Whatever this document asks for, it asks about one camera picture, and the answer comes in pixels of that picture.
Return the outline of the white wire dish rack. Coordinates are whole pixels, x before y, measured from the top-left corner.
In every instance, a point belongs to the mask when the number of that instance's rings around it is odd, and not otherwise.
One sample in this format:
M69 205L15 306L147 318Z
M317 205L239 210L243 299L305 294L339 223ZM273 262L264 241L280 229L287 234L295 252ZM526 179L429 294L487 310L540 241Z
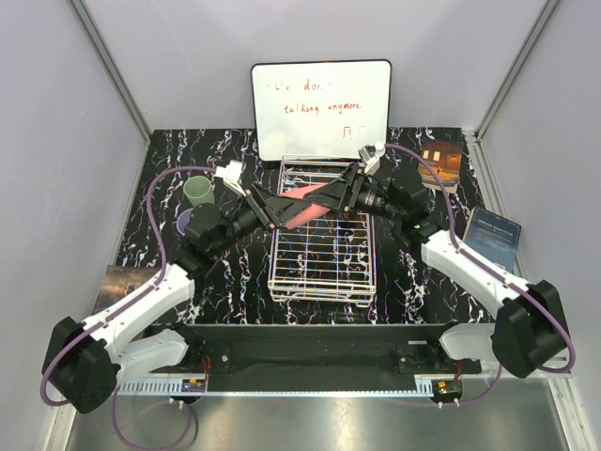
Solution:
M365 213L340 219L328 212L273 233L268 288L278 303L369 306L376 297L374 225Z

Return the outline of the green plastic cup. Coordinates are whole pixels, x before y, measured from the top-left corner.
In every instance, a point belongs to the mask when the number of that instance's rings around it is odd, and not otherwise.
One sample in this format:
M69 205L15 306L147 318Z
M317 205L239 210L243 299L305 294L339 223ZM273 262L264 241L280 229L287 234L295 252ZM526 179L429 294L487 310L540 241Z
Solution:
M183 193L193 207L215 202L211 182L204 176L188 178L183 185Z

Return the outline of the purple plastic cup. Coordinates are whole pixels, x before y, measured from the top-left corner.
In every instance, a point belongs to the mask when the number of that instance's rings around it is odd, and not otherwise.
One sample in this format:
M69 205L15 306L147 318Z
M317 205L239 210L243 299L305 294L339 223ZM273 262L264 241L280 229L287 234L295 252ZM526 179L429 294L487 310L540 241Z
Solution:
M176 230L181 236L185 235L185 228L191 220L192 209L186 209L176 219Z

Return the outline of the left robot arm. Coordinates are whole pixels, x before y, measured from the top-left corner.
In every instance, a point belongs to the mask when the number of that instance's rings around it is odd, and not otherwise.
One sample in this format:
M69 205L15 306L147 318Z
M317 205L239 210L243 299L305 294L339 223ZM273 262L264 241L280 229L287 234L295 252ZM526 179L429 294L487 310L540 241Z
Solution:
M185 325L138 335L174 306L193 297L217 271L223 252L257 229L287 226L311 206L253 184L235 210L193 208L171 259L138 289L82 321L66 317L53 328L42 367L50 383L79 413L101 406L117 386L164 367L191 372L203 363L205 339Z

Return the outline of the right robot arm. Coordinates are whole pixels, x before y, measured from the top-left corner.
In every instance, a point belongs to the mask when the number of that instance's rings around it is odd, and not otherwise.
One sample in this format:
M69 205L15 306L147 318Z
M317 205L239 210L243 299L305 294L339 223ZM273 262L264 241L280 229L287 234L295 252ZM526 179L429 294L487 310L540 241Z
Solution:
M452 226L429 211L428 191L419 177L394 177L381 184L354 163L304 199L342 218L362 212L389 220L404 251L451 278L494 319L447 327L426 349L426 361L435 371L447 372L459 360L487 360L526 378L573 348L559 291L546 280L534 284L503 270L470 249Z

